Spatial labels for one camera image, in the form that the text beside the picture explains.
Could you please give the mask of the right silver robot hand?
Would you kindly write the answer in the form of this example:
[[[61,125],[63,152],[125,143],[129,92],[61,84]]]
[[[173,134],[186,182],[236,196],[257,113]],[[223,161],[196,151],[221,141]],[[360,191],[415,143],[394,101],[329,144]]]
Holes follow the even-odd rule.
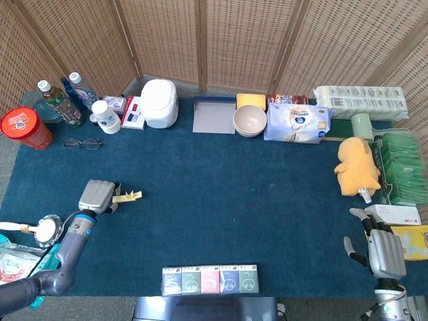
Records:
[[[344,248],[351,259],[370,268],[375,278],[400,280],[407,275],[403,246],[391,226],[376,213],[351,208],[350,213],[358,217],[366,233],[368,255],[357,253],[348,236],[344,237]]]

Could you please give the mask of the white rice cooker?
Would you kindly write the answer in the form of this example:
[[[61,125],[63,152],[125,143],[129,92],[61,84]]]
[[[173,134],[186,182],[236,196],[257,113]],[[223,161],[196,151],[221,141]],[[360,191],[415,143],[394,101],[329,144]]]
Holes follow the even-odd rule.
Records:
[[[165,79],[149,80],[141,91],[139,106],[147,126],[156,129],[171,127],[179,113],[175,84]]]

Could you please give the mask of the blue tissue packet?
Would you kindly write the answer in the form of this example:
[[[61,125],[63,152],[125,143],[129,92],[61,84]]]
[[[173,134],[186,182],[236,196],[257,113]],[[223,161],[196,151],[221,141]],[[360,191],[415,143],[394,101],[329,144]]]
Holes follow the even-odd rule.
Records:
[[[239,293],[239,270],[237,265],[221,265],[219,267],[220,294]]]
[[[182,268],[164,267],[162,269],[162,296],[181,296],[182,291]]]

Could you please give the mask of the clear water bottle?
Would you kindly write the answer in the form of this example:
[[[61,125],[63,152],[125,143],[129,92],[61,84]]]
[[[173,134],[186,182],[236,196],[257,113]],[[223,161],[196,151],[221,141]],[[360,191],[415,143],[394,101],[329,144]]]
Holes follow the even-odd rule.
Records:
[[[98,101],[98,95],[92,89],[91,85],[78,72],[70,73],[69,80],[79,99],[89,111],[92,111],[92,105]]]

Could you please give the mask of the dark teal table carpet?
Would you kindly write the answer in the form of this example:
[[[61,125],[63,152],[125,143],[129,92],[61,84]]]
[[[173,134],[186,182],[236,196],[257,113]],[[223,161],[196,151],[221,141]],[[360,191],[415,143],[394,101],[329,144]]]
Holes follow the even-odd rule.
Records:
[[[338,143],[293,144],[193,133],[193,100],[164,130],[106,134],[91,122],[51,127],[45,150],[20,146],[0,221],[66,218],[89,180],[119,182],[142,198],[103,214],[76,268],[73,296],[157,296],[162,269],[256,264],[259,292],[279,297],[371,297],[375,278],[343,244],[366,253],[361,222],[334,167]],[[70,150],[66,138],[100,139]]]

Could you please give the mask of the green tea bag box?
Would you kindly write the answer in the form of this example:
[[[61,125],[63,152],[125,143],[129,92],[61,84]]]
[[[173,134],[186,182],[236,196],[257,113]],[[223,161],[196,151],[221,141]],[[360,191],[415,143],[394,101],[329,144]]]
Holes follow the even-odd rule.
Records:
[[[372,144],[375,165],[381,172],[381,203],[422,206],[428,204],[425,167],[416,138],[408,132],[376,136]]]

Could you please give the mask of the red and white box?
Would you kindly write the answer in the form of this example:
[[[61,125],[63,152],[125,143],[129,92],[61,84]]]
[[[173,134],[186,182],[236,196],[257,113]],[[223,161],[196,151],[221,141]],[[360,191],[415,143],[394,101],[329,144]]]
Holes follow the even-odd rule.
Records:
[[[144,116],[140,109],[140,97],[129,96],[122,115],[121,128],[143,130]]]

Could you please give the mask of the clear teal plastic container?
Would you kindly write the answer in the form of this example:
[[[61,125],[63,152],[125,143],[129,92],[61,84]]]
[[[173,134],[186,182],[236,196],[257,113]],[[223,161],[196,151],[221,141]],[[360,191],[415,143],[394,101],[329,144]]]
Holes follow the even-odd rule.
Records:
[[[24,93],[21,105],[34,109],[45,124],[57,124],[62,121],[62,117],[43,99],[41,92]]]

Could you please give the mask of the green scouring sponge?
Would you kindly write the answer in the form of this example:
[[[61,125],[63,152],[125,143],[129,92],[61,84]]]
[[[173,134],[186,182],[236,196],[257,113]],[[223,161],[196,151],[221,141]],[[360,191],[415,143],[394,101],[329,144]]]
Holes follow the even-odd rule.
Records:
[[[341,142],[353,136],[352,122],[350,120],[332,119],[330,121],[330,130],[324,140]]]

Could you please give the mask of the white handled brush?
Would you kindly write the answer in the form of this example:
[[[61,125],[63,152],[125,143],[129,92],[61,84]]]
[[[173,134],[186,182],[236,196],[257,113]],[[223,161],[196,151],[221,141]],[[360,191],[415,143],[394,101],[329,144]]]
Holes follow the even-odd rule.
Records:
[[[22,233],[33,233],[38,241],[45,242],[55,235],[56,223],[50,219],[42,221],[37,226],[12,222],[0,222],[0,229],[6,231],[21,231]]]

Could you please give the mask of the yellow wipes pack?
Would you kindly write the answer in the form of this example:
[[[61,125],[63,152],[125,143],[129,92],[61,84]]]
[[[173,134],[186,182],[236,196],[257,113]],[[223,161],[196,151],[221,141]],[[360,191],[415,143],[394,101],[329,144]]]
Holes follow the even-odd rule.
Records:
[[[428,260],[428,225],[392,226],[398,235],[405,261]]]

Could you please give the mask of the brown snack packet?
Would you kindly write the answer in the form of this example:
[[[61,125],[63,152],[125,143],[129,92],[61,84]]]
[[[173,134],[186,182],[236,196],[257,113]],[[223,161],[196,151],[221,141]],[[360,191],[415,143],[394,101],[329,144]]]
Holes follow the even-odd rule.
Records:
[[[267,96],[267,102],[278,103],[278,104],[308,104],[308,98],[305,95],[293,96],[293,95],[272,94]]]

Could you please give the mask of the yellow sticky note pad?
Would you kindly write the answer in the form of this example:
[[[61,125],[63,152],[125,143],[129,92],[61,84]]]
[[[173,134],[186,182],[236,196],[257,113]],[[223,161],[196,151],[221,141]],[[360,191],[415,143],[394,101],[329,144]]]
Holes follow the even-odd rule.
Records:
[[[124,195],[115,195],[112,198],[113,203],[127,203],[131,201],[136,201],[137,199],[142,198],[142,191],[131,191],[125,193]]]

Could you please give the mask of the green tea bottle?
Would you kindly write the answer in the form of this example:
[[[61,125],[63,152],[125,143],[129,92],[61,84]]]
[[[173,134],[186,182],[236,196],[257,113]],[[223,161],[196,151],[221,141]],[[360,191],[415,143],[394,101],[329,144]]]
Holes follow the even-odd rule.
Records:
[[[72,104],[71,100],[58,87],[52,86],[47,80],[40,80],[37,87],[42,93],[46,104],[50,106],[63,121],[72,127],[84,124],[83,114]]]

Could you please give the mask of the dark robot base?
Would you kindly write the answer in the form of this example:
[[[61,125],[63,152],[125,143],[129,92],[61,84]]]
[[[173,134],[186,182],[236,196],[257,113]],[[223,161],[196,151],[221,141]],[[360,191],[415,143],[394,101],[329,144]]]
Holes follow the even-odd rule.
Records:
[[[278,321],[275,297],[138,297],[132,321]]]

